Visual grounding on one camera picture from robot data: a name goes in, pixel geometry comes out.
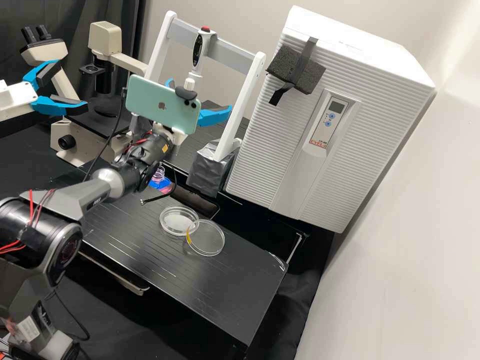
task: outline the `ribbed panel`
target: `ribbed panel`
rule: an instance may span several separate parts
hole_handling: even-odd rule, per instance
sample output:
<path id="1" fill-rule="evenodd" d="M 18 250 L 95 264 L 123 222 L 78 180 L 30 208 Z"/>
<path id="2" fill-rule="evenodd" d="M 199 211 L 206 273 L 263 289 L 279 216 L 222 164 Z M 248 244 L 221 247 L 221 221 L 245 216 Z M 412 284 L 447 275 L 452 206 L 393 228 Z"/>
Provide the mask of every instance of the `ribbed panel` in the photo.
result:
<path id="1" fill-rule="evenodd" d="M 322 89 L 310 96 L 291 89 L 278 106 L 269 104 L 284 82 L 267 75 L 255 104 L 226 191 L 268 207 L 289 165 Z"/>
<path id="2" fill-rule="evenodd" d="M 301 51 L 304 44 L 282 34 L 278 47 Z M 271 106 L 270 97 L 283 82 L 267 76 L 226 189 L 268 207 L 323 88 L 359 99 L 359 112 L 328 154 L 299 214 L 301 220 L 342 232 L 433 89 L 318 47 L 312 59 L 327 70 L 310 95 L 292 89 Z"/>

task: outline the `black foam block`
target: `black foam block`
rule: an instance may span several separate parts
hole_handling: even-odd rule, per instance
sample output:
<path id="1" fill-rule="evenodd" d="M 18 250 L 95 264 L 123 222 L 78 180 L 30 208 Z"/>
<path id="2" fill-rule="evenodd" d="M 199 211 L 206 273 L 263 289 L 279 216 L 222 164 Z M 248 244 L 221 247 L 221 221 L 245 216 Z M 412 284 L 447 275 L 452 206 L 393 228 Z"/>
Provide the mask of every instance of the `black foam block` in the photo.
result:
<path id="1" fill-rule="evenodd" d="M 294 72 L 300 56 L 300 52 L 289 46 L 282 45 L 266 71 L 284 82 L 291 82 L 290 75 Z M 298 81 L 295 83 L 295 89 L 304 94 L 311 94 L 325 70 L 324 66 L 309 59 Z"/>

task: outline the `empty petri dish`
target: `empty petri dish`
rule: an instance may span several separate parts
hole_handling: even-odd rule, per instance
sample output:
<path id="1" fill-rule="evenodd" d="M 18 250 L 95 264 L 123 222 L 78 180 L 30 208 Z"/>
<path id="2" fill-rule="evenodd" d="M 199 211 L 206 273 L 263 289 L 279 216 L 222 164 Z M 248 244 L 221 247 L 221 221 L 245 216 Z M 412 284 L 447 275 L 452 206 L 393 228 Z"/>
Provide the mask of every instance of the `empty petri dish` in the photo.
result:
<path id="1" fill-rule="evenodd" d="M 225 245 L 225 235 L 213 221 L 200 219 L 188 227 L 186 241 L 196 253 L 210 257 L 222 251 Z"/>
<path id="2" fill-rule="evenodd" d="M 186 206 L 169 206 L 160 214 L 161 227 L 169 234 L 181 237 L 197 230 L 197 226 L 192 224 L 198 221 L 199 216 L 195 211 Z"/>

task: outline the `display screen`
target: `display screen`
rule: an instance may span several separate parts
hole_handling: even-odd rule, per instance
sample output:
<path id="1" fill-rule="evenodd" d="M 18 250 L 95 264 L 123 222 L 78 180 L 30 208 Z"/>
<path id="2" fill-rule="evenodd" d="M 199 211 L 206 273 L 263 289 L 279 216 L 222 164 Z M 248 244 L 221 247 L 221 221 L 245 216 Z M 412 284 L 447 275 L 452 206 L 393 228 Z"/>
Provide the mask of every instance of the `display screen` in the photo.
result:
<path id="1" fill-rule="evenodd" d="M 344 107 L 345 107 L 345 105 L 343 105 L 339 102 L 332 101 L 328 110 L 340 114 L 344 110 Z"/>

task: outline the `mint green iphone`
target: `mint green iphone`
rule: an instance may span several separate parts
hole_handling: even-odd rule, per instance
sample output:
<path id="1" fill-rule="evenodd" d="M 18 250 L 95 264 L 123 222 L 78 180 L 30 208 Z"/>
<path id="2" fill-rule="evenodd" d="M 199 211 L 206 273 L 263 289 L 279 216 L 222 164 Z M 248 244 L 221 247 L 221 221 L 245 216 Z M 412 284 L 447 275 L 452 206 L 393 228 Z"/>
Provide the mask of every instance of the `mint green iphone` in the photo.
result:
<path id="1" fill-rule="evenodd" d="M 190 135 L 197 128 L 202 104 L 197 98 L 185 101 L 172 88 L 131 75 L 125 106 L 132 113 Z"/>

